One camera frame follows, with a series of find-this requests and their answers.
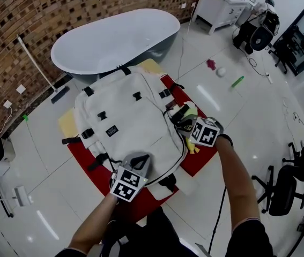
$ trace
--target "mop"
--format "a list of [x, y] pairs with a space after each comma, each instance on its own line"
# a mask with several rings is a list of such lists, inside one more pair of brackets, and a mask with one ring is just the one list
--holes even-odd
[[23, 40], [19, 35], [17, 35], [17, 39], [19, 43], [21, 44], [22, 48], [25, 50], [25, 52], [28, 54], [30, 60], [33, 62], [33, 64], [36, 66], [36, 68], [39, 70], [39, 72], [42, 74], [42, 76], [45, 78], [45, 80], [49, 83], [51, 88], [53, 89], [52, 95], [49, 97], [52, 104], [54, 104], [56, 101], [62, 98], [69, 90], [70, 88], [67, 86], [61, 86], [60, 88], [56, 88], [52, 85], [52, 83], [48, 80], [46, 75], [43, 73], [43, 71], [40, 69], [40, 67], [37, 65], [36, 61], [34, 60], [33, 56], [28, 51], [27, 47], [24, 45]]
[[3, 201], [3, 200], [8, 201], [8, 200], [15, 199], [17, 206], [26, 207], [26, 206], [31, 205], [31, 202], [29, 201], [29, 198], [25, 191], [24, 186], [18, 186], [18, 187], [13, 188], [12, 193], [14, 195], [12, 198], [0, 198], [0, 201]]

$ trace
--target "trash can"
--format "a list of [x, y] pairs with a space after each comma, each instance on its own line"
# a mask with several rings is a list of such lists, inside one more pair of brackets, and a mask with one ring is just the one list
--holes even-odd
[[16, 154], [9, 140], [0, 138], [0, 162], [11, 162]]

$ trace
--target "forearm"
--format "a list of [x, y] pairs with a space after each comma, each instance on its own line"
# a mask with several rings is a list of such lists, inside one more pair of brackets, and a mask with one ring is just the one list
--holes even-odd
[[117, 197], [109, 193], [81, 224], [72, 238], [70, 247], [88, 253], [93, 245], [99, 244], [116, 203]]
[[232, 227], [249, 217], [259, 218], [259, 209], [252, 180], [228, 140], [219, 137], [215, 146], [220, 155], [229, 203]]

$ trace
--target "black sleeve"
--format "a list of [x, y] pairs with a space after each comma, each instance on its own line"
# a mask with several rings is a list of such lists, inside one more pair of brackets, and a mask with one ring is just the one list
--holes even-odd
[[259, 220], [248, 220], [232, 234], [226, 257], [273, 257], [273, 249], [264, 225]]
[[55, 257], [86, 257], [86, 254], [73, 248], [65, 248], [59, 252]]

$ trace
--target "wall outlet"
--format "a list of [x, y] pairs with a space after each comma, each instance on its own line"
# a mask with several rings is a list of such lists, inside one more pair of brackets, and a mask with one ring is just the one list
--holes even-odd
[[19, 94], [22, 94], [26, 90], [26, 88], [23, 85], [19, 85], [19, 87], [16, 88], [16, 90], [18, 91]]
[[6, 100], [3, 106], [5, 106], [7, 109], [11, 107], [12, 103], [9, 100]]

